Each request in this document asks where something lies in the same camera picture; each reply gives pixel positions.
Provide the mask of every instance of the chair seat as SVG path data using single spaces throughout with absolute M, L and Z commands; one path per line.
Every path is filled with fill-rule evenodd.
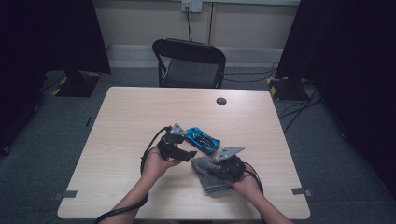
M 163 78 L 163 85 L 216 88 L 220 69 L 217 64 L 172 59 Z

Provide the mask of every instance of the round black object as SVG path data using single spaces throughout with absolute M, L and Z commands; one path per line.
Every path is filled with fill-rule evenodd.
M 222 98 L 222 97 L 219 97 L 219 98 L 216 100 L 216 102 L 218 103 L 218 105 L 225 105 L 225 104 L 227 104 L 227 100 L 224 99 L 224 98 Z

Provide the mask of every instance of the chair backrest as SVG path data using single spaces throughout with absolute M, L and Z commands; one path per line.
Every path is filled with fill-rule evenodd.
M 216 47 L 187 40 L 159 39 L 153 43 L 152 49 L 160 62 L 162 61 L 160 56 L 163 56 L 184 61 L 223 64 L 224 66 L 226 63 L 224 54 Z

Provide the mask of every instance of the person's right hand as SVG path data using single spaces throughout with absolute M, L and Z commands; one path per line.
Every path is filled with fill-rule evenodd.
M 246 164 L 246 170 L 250 171 L 253 174 L 256 174 L 251 168 L 250 165 Z M 238 191 L 240 195 L 247 198 L 248 200 L 252 199 L 252 197 L 257 196 L 257 194 L 262 195 L 260 192 L 259 184 L 256 179 L 249 173 L 244 172 L 241 180 L 238 182 L 229 182 L 233 188 Z

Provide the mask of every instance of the black folding chair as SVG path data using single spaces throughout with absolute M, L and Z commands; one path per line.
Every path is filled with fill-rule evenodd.
M 171 38 L 155 41 L 152 49 L 158 59 L 160 87 L 221 88 L 226 59 L 219 49 Z M 165 58 L 171 59 L 168 66 Z

